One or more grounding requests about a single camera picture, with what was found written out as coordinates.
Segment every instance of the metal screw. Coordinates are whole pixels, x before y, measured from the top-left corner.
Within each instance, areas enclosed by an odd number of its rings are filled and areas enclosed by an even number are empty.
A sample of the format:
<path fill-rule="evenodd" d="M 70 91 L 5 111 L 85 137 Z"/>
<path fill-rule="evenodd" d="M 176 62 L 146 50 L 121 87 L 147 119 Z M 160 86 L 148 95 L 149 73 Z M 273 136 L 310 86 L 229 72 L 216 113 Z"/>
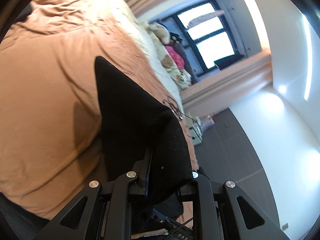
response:
<path fill-rule="evenodd" d="M 134 171 L 129 171 L 129 172 L 127 173 L 127 177 L 128 177 L 128 178 L 134 178 L 135 176 L 137 176 L 137 173 L 135 173 Z"/>
<path fill-rule="evenodd" d="M 89 183 L 89 186 L 90 186 L 90 187 L 97 187 L 97 186 L 99 186 L 99 182 L 96 181 L 96 180 L 93 180 L 93 181 L 91 181 L 91 182 Z"/>
<path fill-rule="evenodd" d="M 233 188 L 233 187 L 236 186 L 236 184 L 235 184 L 232 180 L 228 180 L 228 181 L 226 182 L 226 186 L 227 186 L 227 187 L 230 187 L 230 188 Z"/>

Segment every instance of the black window frame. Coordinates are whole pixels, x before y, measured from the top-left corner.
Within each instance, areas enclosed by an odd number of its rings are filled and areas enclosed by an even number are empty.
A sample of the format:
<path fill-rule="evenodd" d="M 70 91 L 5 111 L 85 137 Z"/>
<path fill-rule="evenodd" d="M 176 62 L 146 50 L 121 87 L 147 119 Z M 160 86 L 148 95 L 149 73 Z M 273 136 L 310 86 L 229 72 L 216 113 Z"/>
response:
<path fill-rule="evenodd" d="M 172 19 L 174 20 L 175 24 L 176 24 L 176 25 L 178 26 L 178 28 L 180 29 L 180 31 L 183 33 L 184 37 L 186 38 L 188 45 L 184 46 L 184 48 L 187 49 L 187 48 L 191 47 L 193 53 L 194 53 L 195 56 L 196 56 L 196 59 L 198 60 L 200 66 L 201 66 L 201 68 L 202 68 L 202 71 L 203 71 L 201 74 L 199 74 L 199 75 L 197 75 L 197 76 L 202 76 L 202 75 L 204 75 L 204 74 L 206 74 L 206 73 L 208 73 L 208 72 L 211 72 L 211 71 L 213 71 L 213 70 L 217 70 L 217 69 L 218 69 L 218 67 L 217 67 L 216 65 L 213 66 L 213 67 L 211 67 L 211 68 L 207 68 L 207 66 L 206 66 L 206 64 L 205 64 L 205 62 L 204 62 L 204 60 L 203 60 L 203 58 L 202 58 L 202 56 L 201 56 L 201 54 L 200 54 L 200 52 L 199 52 L 199 50 L 198 50 L 198 48 L 197 48 L 197 44 L 198 44 L 198 43 L 200 43 L 200 42 L 202 42 L 202 41 L 205 41 L 205 40 L 207 40 L 208 38 L 211 38 L 211 37 L 213 37 L 213 36 L 216 36 L 216 35 L 218 35 L 218 34 L 220 34 L 220 33 L 226 32 L 227 35 L 228 35 L 228 38 L 229 38 L 229 40 L 230 40 L 230 43 L 231 43 L 231 45 L 232 45 L 232 48 L 233 48 L 234 53 L 235 53 L 235 54 L 238 53 L 238 47 L 237 47 L 237 45 L 236 45 L 236 41 L 235 41 L 235 39 L 234 39 L 234 37 L 233 37 L 233 34 L 232 34 L 231 29 L 230 29 L 230 27 L 229 27 L 229 24 L 228 24 L 228 22 L 227 22 L 227 20 L 226 20 L 226 18 L 225 18 L 224 15 L 218 16 L 218 18 L 220 19 L 220 21 L 221 21 L 221 23 L 222 23 L 222 26 L 223 26 L 222 29 L 219 29 L 219 30 L 217 30 L 217 31 L 215 31 L 215 32 L 211 32 L 211 33 L 209 33 L 209 34 L 207 34 L 207 35 L 205 35 L 205 36 L 203 36 L 203 37 L 200 37 L 200 38 L 198 38 L 198 39 L 195 39 L 195 40 L 193 40 L 193 39 L 190 37 L 188 31 L 186 30 L 186 28 L 184 27 L 184 25 L 183 25 L 182 22 L 180 21 L 178 15 L 180 15 L 180 14 L 182 14 L 182 13 L 188 11 L 188 10 L 191 10 L 191 9 L 193 9 L 193 8 L 196 8 L 196 7 L 198 7 L 198 6 L 207 4 L 207 3 L 210 3 L 210 4 L 212 5 L 212 7 L 214 8 L 215 11 L 221 10 L 221 8 L 220 8 L 220 6 L 218 5 L 218 3 L 217 3 L 216 0 L 206 0 L 206 1 L 202 1 L 202 2 L 200 2 L 200 3 L 196 3 L 196 4 L 194 4 L 194 5 L 191 5 L 191 6 L 189 6 L 189 7 L 186 7 L 186 8 L 184 8 L 183 10 L 180 10 L 180 11 L 178 11 L 178 12 L 176 12 L 176 13 L 174 13 L 174 14 L 172 14 L 172 15 L 170 15 L 169 17 L 166 17 L 166 18 L 164 19 L 164 20 L 166 20 L 166 19 L 172 18 Z"/>

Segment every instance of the stuffed animal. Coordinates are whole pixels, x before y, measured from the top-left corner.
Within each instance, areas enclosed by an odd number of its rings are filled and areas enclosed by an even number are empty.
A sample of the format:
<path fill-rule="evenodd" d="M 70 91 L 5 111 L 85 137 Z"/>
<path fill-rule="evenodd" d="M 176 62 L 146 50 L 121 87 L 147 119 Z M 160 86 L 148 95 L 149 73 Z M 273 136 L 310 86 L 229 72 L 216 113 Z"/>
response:
<path fill-rule="evenodd" d="M 159 23 L 150 24 L 149 29 L 161 40 L 164 45 L 170 43 L 170 32 Z"/>

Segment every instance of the wooden floor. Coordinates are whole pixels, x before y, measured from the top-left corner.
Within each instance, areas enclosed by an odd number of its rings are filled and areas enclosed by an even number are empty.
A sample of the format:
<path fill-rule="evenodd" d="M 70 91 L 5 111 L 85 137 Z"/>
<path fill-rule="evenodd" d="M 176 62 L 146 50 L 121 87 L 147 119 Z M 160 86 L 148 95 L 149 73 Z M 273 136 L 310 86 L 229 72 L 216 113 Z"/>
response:
<path fill-rule="evenodd" d="M 241 125 L 227 109 L 195 147 L 199 165 L 211 181 L 236 182 L 279 225 L 276 203 L 260 160 Z"/>

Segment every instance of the orange blanket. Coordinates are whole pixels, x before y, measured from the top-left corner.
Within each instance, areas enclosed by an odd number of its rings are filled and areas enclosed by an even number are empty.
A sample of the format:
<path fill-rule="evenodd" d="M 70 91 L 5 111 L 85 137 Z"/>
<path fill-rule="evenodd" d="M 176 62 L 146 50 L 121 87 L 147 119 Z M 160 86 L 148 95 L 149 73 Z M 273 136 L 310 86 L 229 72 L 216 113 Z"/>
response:
<path fill-rule="evenodd" d="M 89 181 L 108 179 L 97 138 L 97 55 L 160 102 L 169 95 L 108 6 L 108 0 L 33 0 L 28 20 L 13 25 L 0 44 L 0 191 L 43 218 L 52 219 Z"/>

